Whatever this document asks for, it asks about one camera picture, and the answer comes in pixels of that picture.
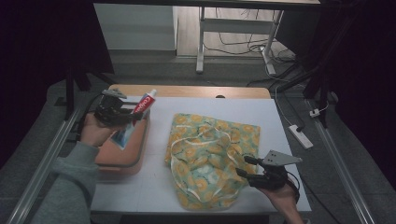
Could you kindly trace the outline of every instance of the toothpaste tube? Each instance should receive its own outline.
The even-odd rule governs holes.
[[[143,113],[142,119],[146,116],[146,114],[149,111],[149,108],[152,106],[152,104],[155,101],[155,94],[157,93],[156,90],[152,90],[149,93],[146,93],[140,102],[137,104],[137,106],[134,108],[132,113]],[[119,146],[121,150],[124,150],[126,147],[126,144],[129,141],[129,138],[131,137],[132,132],[134,131],[134,126],[136,125],[137,120],[133,120],[131,123],[127,125],[127,127],[122,130],[122,131],[117,131],[111,136],[111,140]]]
[[[146,93],[145,95],[143,95],[142,99],[140,100],[140,102],[137,104],[137,106],[134,108],[134,111],[132,112],[134,113],[143,113],[143,117],[144,118],[146,116],[146,114],[149,111],[149,108],[152,106],[152,104],[155,101],[155,94],[157,94],[157,90],[152,90],[149,93]],[[132,120],[132,124],[135,126],[137,123],[137,120]]]

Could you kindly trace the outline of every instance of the white wall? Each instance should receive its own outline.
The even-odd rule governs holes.
[[[94,4],[108,49],[175,50],[177,8]]]

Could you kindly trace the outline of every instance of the yellow patterned fabric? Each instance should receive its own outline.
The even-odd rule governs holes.
[[[186,209],[227,208],[247,183],[235,167],[256,173],[260,127],[194,114],[175,114],[166,149],[175,189]]]

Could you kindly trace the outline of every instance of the gray sleeve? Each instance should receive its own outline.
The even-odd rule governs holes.
[[[91,223],[90,207],[95,191],[99,149],[77,142],[66,158],[58,158],[53,171],[58,174],[32,223]]]

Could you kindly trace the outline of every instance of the human hand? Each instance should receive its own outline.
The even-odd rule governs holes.
[[[303,219],[297,211],[295,192],[291,186],[285,184],[281,189],[269,190],[258,188],[258,190],[269,198],[274,208],[285,217],[289,224],[303,223]]]
[[[126,126],[107,127],[92,113],[87,114],[81,132],[80,142],[92,147],[101,146],[115,131],[123,130]]]

